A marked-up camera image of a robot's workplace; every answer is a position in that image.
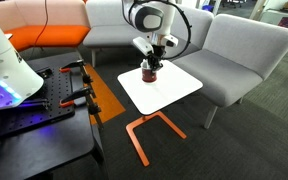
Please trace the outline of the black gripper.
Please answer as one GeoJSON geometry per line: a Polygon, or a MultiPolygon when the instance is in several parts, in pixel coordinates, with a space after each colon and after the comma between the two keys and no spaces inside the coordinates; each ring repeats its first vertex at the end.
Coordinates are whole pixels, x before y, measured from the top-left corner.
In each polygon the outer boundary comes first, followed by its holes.
{"type": "Polygon", "coordinates": [[[148,58],[147,62],[148,62],[148,68],[152,69],[153,68],[153,60],[154,62],[154,71],[158,71],[163,67],[163,64],[161,63],[161,59],[163,58],[165,54],[165,47],[164,46],[157,46],[157,45],[153,45],[153,54],[152,54],[152,58],[148,58]]]}

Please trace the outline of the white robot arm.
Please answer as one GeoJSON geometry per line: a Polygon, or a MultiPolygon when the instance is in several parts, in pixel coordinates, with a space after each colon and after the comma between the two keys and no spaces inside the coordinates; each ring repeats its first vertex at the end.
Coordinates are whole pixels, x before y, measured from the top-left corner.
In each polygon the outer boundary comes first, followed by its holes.
{"type": "Polygon", "coordinates": [[[171,34],[175,0],[121,0],[124,20],[136,30],[150,33],[146,39],[136,37],[132,44],[140,50],[152,72],[163,67],[166,47],[176,47],[178,39],[171,34]]]}

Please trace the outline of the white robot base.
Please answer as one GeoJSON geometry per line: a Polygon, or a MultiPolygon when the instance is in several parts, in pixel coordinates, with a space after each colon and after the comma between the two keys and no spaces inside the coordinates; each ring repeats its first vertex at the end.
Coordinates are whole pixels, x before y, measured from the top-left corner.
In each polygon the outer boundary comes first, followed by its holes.
{"type": "Polygon", "coordinates": [[[0,110],[19,106],[43,84],[0,28],[0,110]]]}

